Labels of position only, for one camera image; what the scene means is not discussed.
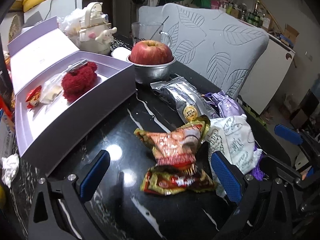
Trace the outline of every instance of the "open box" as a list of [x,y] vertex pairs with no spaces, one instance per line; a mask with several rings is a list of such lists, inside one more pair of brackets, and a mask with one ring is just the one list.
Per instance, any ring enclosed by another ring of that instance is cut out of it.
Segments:
[[[19,154],[46,175],[92,128],[136,91],[132,64],[79,51],[58,29],[56,17],[22,33],[8,48],[16,95]],[[32,89],[81,59],[98,66],[94,88],[71,104],[60,95],[50,105],[27,109],[26,96]]]

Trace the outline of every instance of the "apple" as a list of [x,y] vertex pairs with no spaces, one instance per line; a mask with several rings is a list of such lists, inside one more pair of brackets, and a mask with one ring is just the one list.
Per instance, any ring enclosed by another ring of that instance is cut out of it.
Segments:
[[133,46],[129,60],[141,65],[161,65],[173,60],[171,49],[159,41],[139,41]]

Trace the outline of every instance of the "black marble table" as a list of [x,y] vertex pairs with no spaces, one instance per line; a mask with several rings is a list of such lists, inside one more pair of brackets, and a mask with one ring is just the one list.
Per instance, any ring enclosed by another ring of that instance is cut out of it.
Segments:
[[[172,73],[184,76],[200,93],[219,91],[179,62],[172,66]],[[183,122],[176,110],[150,88],[137,85],[137,89],[135,95],[107,116],[67,155],[50,177],[63,179],[77,173],[101,149],[106,149],[111,157],[110,167],[85,206],[108,239],[212,239],[232,212],[215,192],[159,196],[140,191],[145,173],[156,162],[151,151],[133,134],[134,130],[141,126],[153,132],[163,132],[164,127],[173,131]],[[290,165],[288,155],[273,136],[249,114],[247,122],[260,147]],[[196,159],[198,166],[211,175],[207,150],[208,145],[204,143]],[[118,182],[120,172],[124,173],[123,187]],[[32,195],[41,177],[39,169],[22,159],[10,190],[26,238]]]

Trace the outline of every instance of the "red plush toy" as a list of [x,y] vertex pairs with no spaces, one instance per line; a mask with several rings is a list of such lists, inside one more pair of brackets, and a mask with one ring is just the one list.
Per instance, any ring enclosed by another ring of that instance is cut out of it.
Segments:
[[67,73],[61,81],[63,96],[69,102],[74,102],[88,92],[96,85],[96,70],[97,65],[94,62],[88,62],[81,68]]

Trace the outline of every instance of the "silver bowl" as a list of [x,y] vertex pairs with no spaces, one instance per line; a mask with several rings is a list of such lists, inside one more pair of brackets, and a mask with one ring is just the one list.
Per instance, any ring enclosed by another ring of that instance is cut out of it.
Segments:
[[166,80],[170,75],[170,66],[177,60],[174,55],[173,60],[162,65],[141,65],[133,63],[127,57],[127,62],[134,64],[136,82],[149,85],[150,83]]

